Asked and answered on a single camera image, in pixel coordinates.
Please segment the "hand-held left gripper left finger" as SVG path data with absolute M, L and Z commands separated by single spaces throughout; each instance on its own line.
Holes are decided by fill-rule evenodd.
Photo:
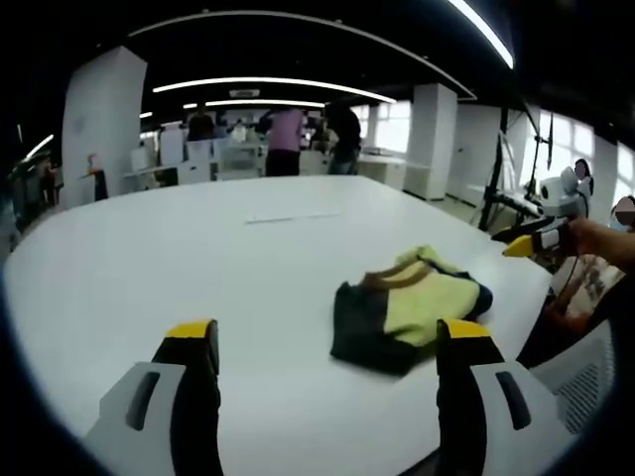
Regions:
M 84 442 L 113 475 L 218 475 L 218 328 L 214 319 L 170 329 L 102 397 Z

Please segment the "person's right hand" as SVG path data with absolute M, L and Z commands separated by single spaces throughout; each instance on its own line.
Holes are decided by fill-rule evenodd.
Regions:
M 634 271 L 633 233 L 616 231 L 582 218 L 571 221 L 569 229 L 578 255 L 598 256 L 624 273 Z

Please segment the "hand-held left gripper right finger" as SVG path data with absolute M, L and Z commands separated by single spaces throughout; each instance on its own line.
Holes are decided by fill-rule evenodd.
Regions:
M 476 322 L 438 323 L 439 475 L 545 475 L 574 442 L 556 397 Z

